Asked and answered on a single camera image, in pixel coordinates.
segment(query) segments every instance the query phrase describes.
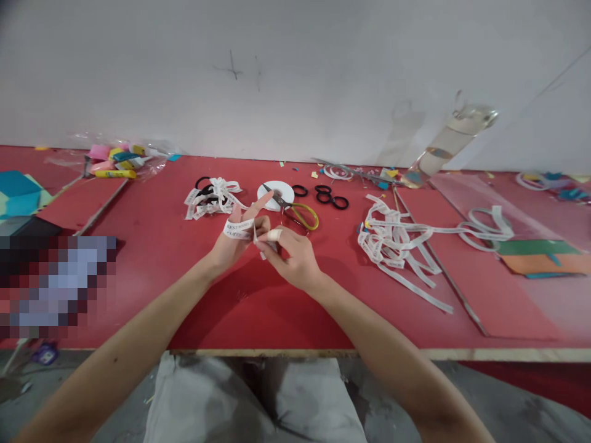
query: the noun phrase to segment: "left hand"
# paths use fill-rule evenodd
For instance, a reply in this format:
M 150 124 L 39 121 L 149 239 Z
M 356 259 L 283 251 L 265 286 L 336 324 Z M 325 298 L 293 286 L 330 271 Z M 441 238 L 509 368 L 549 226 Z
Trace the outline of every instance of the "left hand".
M 240 223 L 254 218 L 254 228 L 257 230 L 257 236 L 269 232 L 271 230 L 269 216 L 264 215 L 263 217 L 257 217 L 257 215 L 271 198 L 273 198 L 273 191 L 263 195 L 250 208 L 248 208 L 244 214 L 242 214 L 240 206 L 234 205 L 234 209 L 232 214 L 228 217 L 228 221 L 232 223 Z M 216 269 L 217 274 L 220 275 L 230 269 L 238 259 L 242 257 L 242 254 L 251 243 L 251 240 L 233 239 L 226 234 L 221 233 L 217 238 L 213 249 L 209 252 L 206 258 Z

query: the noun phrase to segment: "finger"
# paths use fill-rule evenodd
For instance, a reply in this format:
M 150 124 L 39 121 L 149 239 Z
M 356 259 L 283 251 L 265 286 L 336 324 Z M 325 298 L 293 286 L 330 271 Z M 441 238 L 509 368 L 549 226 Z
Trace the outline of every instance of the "finger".
M 290 236 L 290 237 L 292 237 L 297 242 L 301 242 L 302 240 L 304 240 L 306 238 L 304 236 L 301 236 L 299 234 L 296 234 L 291 229 L 286 228 L 285 226 L 277 226 L 275 229 L 280 229 L 282 231 L 281 232 L 281 236 L 283 236 L 283 235 Z
M 265 254 L 268 262 L 271 263 L 271 265 L 281 274 L 287 267 L 287 263 L 285 263 L 281 256 L 277 254 L 267 243 L 258 242 L 257 247 L 262 251 L 263 254 Z
M 297 235 L 295 232 L 293 232 L 291 229 L 287 229 L 287 228 L 283 228 L 282 229 L 282 233 L 281 236 L 279 237 L 279 241 L 277 243 L 279 243 L 281 246 L 283 246 L 287 252 L 292 255 L 297 248 L 299 247 L 299 241 L 292 236 L 291 234 Z M 268 241 L 267 239 L 267 233 L 261 235 L 261 237 L 259 237 L 259 242 L 266 242 Z
M 242 221 L 242 209 L 237 204 L 232 208 L 232 213 L 228 217 L 230 223 L 240 223 Z
M 267 202 L 273 198 L 273 191 L 269 191 L 267 194 L 263 195 L 260 199 L 256 200 L 250 208 L 246 210 L 243 215 L 243 220 L 250 220 L 251 218 L 255 218 L 261 209 L 265 207 Z
M 263 215 L 262 217 L 257 217 L 254 219 L 254 227 L 257 229 L 257 235 L 263 235 L 267 231 L 271 230 L 271 219 L 268 215 Z

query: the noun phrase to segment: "forearm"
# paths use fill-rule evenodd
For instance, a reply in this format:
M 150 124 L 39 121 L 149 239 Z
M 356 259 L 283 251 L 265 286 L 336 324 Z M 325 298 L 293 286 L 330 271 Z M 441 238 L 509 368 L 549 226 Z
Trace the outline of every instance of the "forearm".
M 90 440 L 158 362 L 217 273 L 207 259 L 95 351 L 48 400 L 17 441 Z
M 399 330 L 329 277 L 315 291 L 311 296 L 351 339 L 370 371 L 411 416 L 424 441 L 440 424 L 459 425 L 465 437 L 487 441 L 490 435 L 461 393 Z

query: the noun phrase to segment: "hand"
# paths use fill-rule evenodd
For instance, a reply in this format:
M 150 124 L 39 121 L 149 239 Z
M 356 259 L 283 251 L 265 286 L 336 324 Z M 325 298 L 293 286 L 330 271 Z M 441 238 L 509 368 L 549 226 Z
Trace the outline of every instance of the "hand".
M 259 237 L 257 247 L 265 254 L 269 263 L 277 269 L 281 277 L 296 288 L 312 295 L 327 278 L 326 274 L 318 267 L 312 243 L 307 237 L 298 235 L 291 229 L 283 226 L 279 226 L 277 229 L 282 230 L 279 244 L 288 252 L 289 258 L 287 260 L 283 260 L 265 243 L 267 234 Z
M 254 218 L 254 229 L 257 230 L 257 236 L 269 232 L 271 229 L 271 221 L 269 220 L 268 215 L 258 218 L 255 217 L 271 198 L 273 198 L 273 191 L 263 195 L 250 208 L 248 208 L 244 214 L 242 214 L 240 206 L 234 205 L 234 209 L 232 214 L 228 217 L 228 221 L 232 223 L 240 223 Z M 250 240 L 233 239 L 226 234 L 221 233 L 206 258 L 215 268 L 215 273 L 221 275 L 230 269 L 238 259 L 242 257 L 242 254 L 250 244 Z

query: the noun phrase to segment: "right hand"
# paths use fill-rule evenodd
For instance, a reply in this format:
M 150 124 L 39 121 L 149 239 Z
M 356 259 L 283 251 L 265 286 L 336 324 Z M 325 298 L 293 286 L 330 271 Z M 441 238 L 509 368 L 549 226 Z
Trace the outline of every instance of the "right hand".
M 287 260 L 283 260 L 266 243 L 267 234 L 259 237 L 257 247 L 265 254 L 269 263 L 277 269 L 281 277 L 308 294 L 315 292 L 326 280 L 326 275 L 318 267 L 312 243 L 291 229 L 283 226 L 278 226 L 277 229 L 282 230 L 278 243 L 288 252 L 289 258 Z

